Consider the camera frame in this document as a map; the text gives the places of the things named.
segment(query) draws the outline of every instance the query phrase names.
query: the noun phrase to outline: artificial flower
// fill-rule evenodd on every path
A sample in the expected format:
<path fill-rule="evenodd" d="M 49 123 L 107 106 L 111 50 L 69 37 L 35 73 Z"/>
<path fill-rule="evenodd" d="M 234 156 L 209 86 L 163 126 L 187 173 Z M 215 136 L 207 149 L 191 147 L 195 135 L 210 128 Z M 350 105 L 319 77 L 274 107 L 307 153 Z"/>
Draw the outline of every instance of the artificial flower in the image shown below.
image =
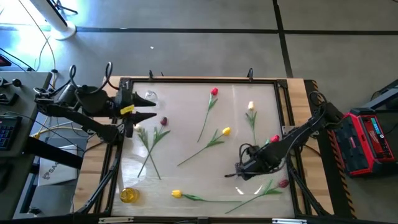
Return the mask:
<path fill-rule="evenodd" d="M 154 149 L 155 145 L 156 145 L 166 134 L 168 134 L 168 133 L 170 132 L 170 130 L 163 132 L 163 127 L 167 124 L 167 118 L 166 118 L 166 117 L 163 117 L 162 120 L 160 121 L 160 123 L 161 123 L 162 127 L 160 127 L 160 131 L 159 131 L 159 132 L 157 131 L 157 127 L 154 128 L 154 143 L 152 144 L 152 147 L 151 147 L 150 149 L 149 149 L 149 144 L 148 144 L 148 133 L 147 133 L 147 131 L 145 131 L 145 129 L 143 128 L 143 129 L 139 132 L 139 134 L 138 134 L 139 138 L 140 138 L 141 141 L 144 143 L 145 148 L 146 148 L 147 151 L 148 151 L 148 156 L 145 158 L 145 161 L 144 161 L 144 163 L 142 164 L 141 170 L 139 171 L 137 177 L 139 177 L 139 176 L 141 175 L 141 172 L 142 172 L 142 170 L 144 169 L 144 166 L 145 166 L 146 162 L 148 161 L 148 158 L 150 158 L 151 161 L 152 161 L 152 163 L 154 164 L 154 168 L 155 168 L 156 174 L 157 174 L 159 180 L 161 180 L 160 175 L 159 175 L 159 172 L 157 171 L 157 168 L 156 168 L 156 166 L 155 166 L 155 162 L 154 162 L 154 160 L 153 160 L 153 158 L 152 158 L 152 156 L 151 156 L 151 154 L 150 154 L 150 153 L 152 152 L 152 150 Z"/>
<path fill-rule="evenodd" d="M 253 101 L 250 101 L 250 102 L 249 102 L 248 109 L 249 109 L 249 110 L 253 110 L 253 109 L 254 109 L 254 103 L 253 103 Z"/>
<path fill-rule="evenodd" d="M 213 88 L 213 89 L 211 90 L 211 94 L 212 94 L 213 96 L 217 95 L 217 93 L 218 93 L 218 89 L 217 89 L 217 88 Z"/>
<path fill-rule="evenodd" d="M 160 121 L 160 124 L 163 125 L 163 126 L 166 126 L 167 125 L 167 118 L 163 117 L 163 119 Z"/>
<path fill-rule="evenodd" d="M 251 127 L 251 131 L 253 133 L 254 145 L 257 145 L 257 142 L 256 142 L 256 129 L 255 129 L 257 111 L 255 113 L 253 113 L 253 110 L 254 110 L 254 102 L 253 101 L 249 102 L 248 110 L 249 110 L 249 113 L 245 113 L 245 115 L 246 115 L 246 118 L 248 119 L 248 122 L 249 122 L 250 127 Z"/>
<path fill-rule="evenodd" d="M 279 141 L 279 135 L 274 135 L 274 137 L 271 138 L 271 142 L 277 142 Z"/>
<path fill-rule="evenodd" d="M 218 136 L 218 137 L 217 137 L 217 131 L 218 131 L 218 129 L 216 129 L 216 131 L 214 132 L 214 135 L 213 135 L 212 139 L 210 140 L 209 143 L 207 143 L 207 145 L 206 145 L 203 149 L 200 149 L 197 153 L 195 153 L 194 155 L 190 156 L 188 159 L 185 159 L 185 160 L 182 161 L 179 165 L 183 164 L 184 162 L 187 162 L 189 159 L 191 159 L 191 158 L 194 157 L 195 155 L 199 154 L 199 152 L 202 152 L 203 150 L 207 149 L 208 147 L 211 147 L 211 146 L 215 146 L 215 145 L 217 145 L 217 144 L 224 143 L 223 141 L 217 141 L 217 140 L 218 140 L 219 138 L 221 138 L 222 136 L 224 136 L 224 135 L 229 135 L 229 134 L 231 133 L 231 128 L 230 128 L 230 127 L 224 128 L 223 133 L 222 133 L 220 136 Z"/>
<path fill-rule="evenodd" d="M 223 135 L 229 135 L 229 134 L 231 134 L 231 128 L 230 127 L 224 128 Z"/>
<path fill-rule="evenodd" d="M 206 200 L 196 195 L 183 194 L 180 190 L 173 190 L 172 195 L 176 198 L 185 197 L 189 200 L 201 201 L 201 202 L 242 202 L 242 201 Z"/>
<path fill-rule="evenodd" d="M 139 124 L 134 125 L 133 128 L 134 128 L 135 131 L 141 131 L 142 130 L 142 126 L 139 125 Z"/>
<path fill-rule="evenodd" d="M 285 188 L 285 187 L 287 187 L 289 185 L 289 181 L 288 180 L 281 180 L 279 183 L 278 183 L 278 187 L 280 187 L 280 188 Z"/>
<path fill-rule="evenodd" d="M 181 190 L 173 190 L 172 195 L 175 198 L 180 198 L 180 197 L 182 197 L 182 192 L 181 192 Z"/>
<path fill-rule="evenodd" d="M 286 187 L 289 185 L 289 181 L 286 180 L 286 179 L 285 179 L 285 180 L 281 180 L 281 181 L 278 183 L 278 186 L 277 186 L 277 187 L 274 187 L 274 188 L 271 188 L 271 184 L 272 184 L 272 179 L 268 182 L 267 187 L 262 191 L 261 194 L 259 194 L 259 195 L 255 196 L 255 197 L 253 197 L 253 198 L 250 199 L 250 200 L 247 200 L 247 201 L 241 203 L 240 205 L 238 205 L 237 207 L 235 207 L 235 208 L 229 210 L 229 211 L 226 212 L 225 214 L 228 214 L 229 212 L 232 212 L 233 210 L 235 210 L 235 209 L 237 209 L 237 208 L 239 208 L 239 207 L 241 207 L 241 206 L 243 206 L 243 205 L 245 205 L 245 204 L 247 204 L 247 203 L 253 201 L 254 199 L 256 199 L 256 198 L 258 198 L 258 197 L 262 197 L 262 196 L 265 196 L 265 195 L 271 195 L 271 194 L 282 194 L 281 191 L 278 191 L 278 190 L 276 190 L 276 189 L 277 189 L 277 188 L 282 188 L 282 189 L 283 189 L 283 188 L 286 188 Z"/>
<path fill-rule="evenodd" d="M 210 98 L 209 98 L 209 104 L 207 105 L 207 112 L 206 112 L 205 122 L 203 123 L 203 127 L 201 128 L 200 135 L 199 135 L 199 138 L 198 138 L 197 142 L 199 142 L 200 137 L 203 134 L 203 130 L 205 129 L 207 116 L 209 115 L 209 111 L 212 109 L 212 107 L 214 107 L 214 105 L 216 104 L 216 102 L 218 100 L 218 99 L 215 99 L 215 100 L 213 99 L 213 96 L 217 95 L 217 93 L 218 93 L 218 89 L 217 88 L 212 89 L 211 92 L 210 92 Z"/>

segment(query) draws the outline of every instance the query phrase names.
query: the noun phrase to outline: green stem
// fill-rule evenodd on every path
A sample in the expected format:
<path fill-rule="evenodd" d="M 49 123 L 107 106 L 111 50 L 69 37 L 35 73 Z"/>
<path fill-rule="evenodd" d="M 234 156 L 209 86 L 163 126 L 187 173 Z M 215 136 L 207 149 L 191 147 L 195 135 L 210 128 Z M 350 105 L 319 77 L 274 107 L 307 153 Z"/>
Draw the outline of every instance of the green stem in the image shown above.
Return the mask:
<path fill-rule="evenodd" d="M 164 126 L 162 125 L 162 127 L 160 128 L 160 131 L 159 131 L 159 133 L 156 133 L 156 137 L 158 137 L 158 135 L 162 134 L 163 127 L 164 127 Z"/>
<path fill-rule="evenodd" d="M 205 125 L 206 125 L 206 121 L 207 121 L 207 116 L 208 116 L 208 115 L 209 115 L 209 109 L 207 108 L 207 113 L 206 113 L 205 122 L 203 123 L 203 127 L 202 127 L 202 129 L 201 129 L 201 132 L 200 132 L 200 135 L 199 135 L 199 138 L 198 138 L 198 141 L 197 141 L 197 142 L 199 142 L 200 137 L 201 137 L 201 134 L 203 133 L 203 130 L 205 129 Z"/>
<path fill-rule="evenodd" d="M 235 203 L 238 203 L 238 202 L 242 202 L 242 201 L 213 201 L 213 200 L 203 200 L 202 202 L 235 202 Z"/>
<path fill-rule="evenodd" d="M 238 205 L 237 207 L 235 207 L 235 208 L 229 210 L 229 211 L 226 212 L 225 214 L 228 214 L 229 212 L 232 212 L 233 210 L 235 210 L 235 209 L 237 209 L 237 208 L 239 208 L 239 207 L 241 207 L 241 206 L 243 206 L 243 205 L 245 205 L 245 204 L 247 204 L 247 203 L 253 201 L 254 199 L 256 199 L 256 198 L 258 198 L 258 197 L 261 197 L 261 196 L 266 195 L 266 194 L 268 193 L 268 191 L 269 191 L 269 187 L 271 186 L 271 183 L 272 183 L 272 180 L 268 183 L 268 187 L 266 188 L 266 190 L 264 191 L 263 194 L 257 195 L 257 196 L 255 196 L 254 198 L 252 198 L 252 199 L 250 199 L 250 200 L 248 200 L 248 201 L 246 201 L 246 202 L 243 202 L 242 204 L 240 204 L 240 205 Z"/>
<path fill-rule="evenodd" d="M 195 155 L 199 154 L 200 152 L 202 152 L 202 151 L 205 150 L 206 148 L 207 148 L 207 146 L 204 147 L 203 149 L 200 149 L 199 152 L 197 152 L 197 153 L 195 153 L 194 155 L 190 156 L 188 159 L 185 159 L 185 160 L 182 161 L 179 165 L 183 164 L 184 162 L 187 162 L 187 161 L 190 160 L 192 157 L 194 157 Z"/>
<path fill-rule="evenodd" d="M 224 136 L 224 134 L 222 134 L 222 135 L 218 136 L 218 138 L 216 138 L 216 139 L 212 140 L 211 142 L 215 142 L 215 141 L 217 141 L 219 138 L 221 138 L 221 137 L 223 137 L 223 136 Z"/>
<path fill-rule="evenodd" d="M 141 175 L 141 172 L 142 172 L 142 170 L 144 169 L 145 163 L 148 161 L 148 158 L 150 158 L 150 159 L 151 159 L 151 161 L 152 161 L 152 163 L 154 164 L 155 171 L 156 171 L 156 174 L 157 174 L 157 176 L 158 176 L 159 180 L 162 180 L 162 179 L 160 178 L 159 172 L 157 171 L 157 168 L 156 168 L 155 162 L 154 162 L 154 160 L 153 160 L 153 158 L 152 158 L 152 156 L 151 156 L 151 154 L 150 154 L 150 153 L 152 152 L 152 150 L 154 149 L 154 147 L 155 147 L 155 144 L 154 144 L 154 145 L 151 147 L 151 149 L 150 149 L 150 150 L 148 150 L 148 148 L 146 147 L 146 149 L 147 149 L 147 151 L 148 151 L 148 156 L 146 157 L 146 159 L 145 159 L 145 161 L 144 161 L 144 163 L 143 163 L 143 165 L 142 165 L 142 167 L 141 167 L 141 170 L 139 171 L 139 173 L 138 173 L 138 176 L 137 176 L 137 177 L 139 177 L 139 176 Z"/>
<path fill-rule="evenodd" d="M 253 110 L 251 110 L 251 119 L 253 120 Z M 254 130 L 254 120 L 253 120 L 253 124 L 251 126 L 251 129 L 253 131 L 253 138 L 254 138 L 254 145 L 257 146 L 257 142 L 256 142 L 256 131 Z"/>
<path fill-rule="evenodd" d="M 253 201 L 253 200 L 256 199 L 256 198 L 261 197 L 261 196 L 262 196 L 262 195 L 255 196 L 254 198 L 252 198 L 252 199 L 250 199 L 250 200 L 248 200 L 248 201 L 246 201 L 246 202 L 243 202 L 242 204 L 238 205 L 237 207 L 235 207 L 235 208 L 229 210 L 229 211 L 226 212 L 225 214 L 228 214 L 229 212 L 232 212 L 233 210 L 235 210 L 235 209 L 237 209 L 237 208 L 239 208 L 239 207 L 241 207 L 241 206 L 243 206 L 243 205 L 245 205 L 245 204 L 247 204 L 247 203 Z"/>

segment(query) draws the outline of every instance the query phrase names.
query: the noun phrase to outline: white cable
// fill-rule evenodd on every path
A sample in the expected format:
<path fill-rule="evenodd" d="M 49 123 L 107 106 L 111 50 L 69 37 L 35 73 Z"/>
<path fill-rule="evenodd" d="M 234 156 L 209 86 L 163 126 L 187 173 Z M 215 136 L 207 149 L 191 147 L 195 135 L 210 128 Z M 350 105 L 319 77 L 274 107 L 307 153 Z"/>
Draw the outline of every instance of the white cable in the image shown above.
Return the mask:
<path fill-rule="evenodd" d="M 22 5 L 22 7 L 25 9 L 25 11 L 28 13 L 28 15 L 30 16 L 30 18 L 32 18 L 32 20 L 33 20 L 33 22 L 36 24 L 37 28 L 39 28 L 39 31 L 43 34 L 43 37 L 44 37 L 44 39 L 45 39 L 45 43 L 48 43 L 48 44 L 49 44 L 49 47 L 50 47 L 50 50 L 51 50 L 51 54 L 52 54 L 52 60 L 53 60 L 53 64 L 54 64 L 54 69 L 56 69 L 56 68 L 55 68 L 55 57 L 54 57 L 54 52 L 53 52 L 53 50 L 52 50 L 52 48 L 51 48 L 51 45 L 50 45 L 50 43 L 49 43 L 48 38 L 45 36 L 45 34 L 43 33 L 42 29 L 41 29 L 40 26 L 37 24 L 37 22 L 35 21 L 35 19 L 33 18 L 33 16 L 30 14 L 30 12 L 27 10 L 27 8 L 25 7 L 25 5 L 21 2 L 21 0 L 18 0 L 18 1 L 19 1 L 19 3 Z"/>
<path fill-rule="evenodd" d="M 43 53 L 43 50 L 44 50 L 45 46 L 46 46 L 47 44 L 49 44 L 49 38 L 50 38 L 50 37 L 51 37 L 51 35 L 45 39 L 45 43 L 44 43 L 44 45 L 43 45 L 43 47 L 42 47 L 42 50 L 41 50 L 40 53 L 39 53 L 39 57 L 37 58 L 37 59 L 39 59 L 39 63 L 37 64 L 37 68 L 36 68 L 36 60 L 37 60 L 37 59 L 35 59 L 35 62 L 34 62 L 34 64 L 33 64 L 33 66 L 34 66 L 34 68 L 35 68 L 36 71 L 38 71 L 39 68 L 40 68 L 40 64 L 41 64 L 41 60 L 42 60 L 42 53 Z"/>

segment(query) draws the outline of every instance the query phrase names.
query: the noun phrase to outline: flower petal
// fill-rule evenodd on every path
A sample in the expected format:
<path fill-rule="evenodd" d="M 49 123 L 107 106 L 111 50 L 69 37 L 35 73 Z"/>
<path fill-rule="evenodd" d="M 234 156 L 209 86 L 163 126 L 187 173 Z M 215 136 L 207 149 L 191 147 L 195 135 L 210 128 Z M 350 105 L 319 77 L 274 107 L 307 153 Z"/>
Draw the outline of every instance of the flower petal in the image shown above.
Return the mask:
<path fill-rule="evenodd" d="M 224 134 L 224 135 L 229 135 L 229 134 L 231 134 L 231 128 L 230 128 L 230 127 L 224 128 L 223 134 Z"/>

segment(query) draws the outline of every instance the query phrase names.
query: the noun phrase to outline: keyboard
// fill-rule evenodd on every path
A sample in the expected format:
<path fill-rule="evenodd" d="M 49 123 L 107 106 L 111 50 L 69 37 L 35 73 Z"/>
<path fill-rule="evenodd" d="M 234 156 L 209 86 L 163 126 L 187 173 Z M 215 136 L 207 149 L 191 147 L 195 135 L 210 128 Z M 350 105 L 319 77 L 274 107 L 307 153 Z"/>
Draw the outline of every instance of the keyboard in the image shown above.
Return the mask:
<path fill-rule="evenodd" d="M 0 151 L 9 151 L 18 134 L 22 118 L 0 115 Z"/>

